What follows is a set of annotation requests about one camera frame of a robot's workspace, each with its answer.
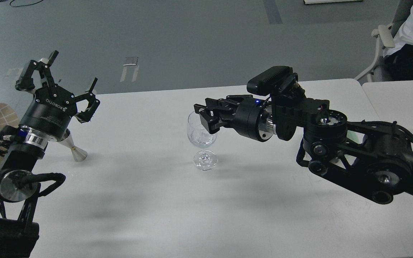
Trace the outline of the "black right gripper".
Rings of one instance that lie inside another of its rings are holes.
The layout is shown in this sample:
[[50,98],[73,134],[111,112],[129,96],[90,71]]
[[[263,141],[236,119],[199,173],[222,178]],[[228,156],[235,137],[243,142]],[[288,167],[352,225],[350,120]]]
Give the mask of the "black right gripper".
[[205,105],[194,105],[194,112],[200,115],[200,122],[209,134],[225,127],[244,137],[266,142],[275,134],[269,106],[253,95],[228,95],[217,100],[206,98]]

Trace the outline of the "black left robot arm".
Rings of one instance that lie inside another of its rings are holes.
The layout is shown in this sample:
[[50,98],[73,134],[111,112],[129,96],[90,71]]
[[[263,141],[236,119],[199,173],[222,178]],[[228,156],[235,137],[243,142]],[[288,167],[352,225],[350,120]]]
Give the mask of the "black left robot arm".
[[49,142],[59,142],[72,152],[76,162],[87,152],[74,144],[68,126],[75,117],[89,122],[100,101],[93,93],[97,78],[88,91],[74,95],[59,86],[50,68],[58,55],[30,60],[15,88],[29,92],[33,101],[17,127],[0,129],[0,258],[28,258],[39,239],[39,224],[33,217],[40,197],[61,186],[62,173],[34,174],[36,162],[44,157]]

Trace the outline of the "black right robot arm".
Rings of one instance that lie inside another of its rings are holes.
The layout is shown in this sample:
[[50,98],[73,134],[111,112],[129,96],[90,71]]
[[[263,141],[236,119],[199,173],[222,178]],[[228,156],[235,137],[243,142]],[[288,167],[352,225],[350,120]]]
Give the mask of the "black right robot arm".
[[377,204],[395,195],[413,196],[413,134],[396,122],[349,122],[331,110],[328,100],[271,95],[229,95],[195,104],[210,134],[233,128],[244,137],[265,142],[272,135],[289,140],[298,127],[303,138],[296,162],[325,180]]

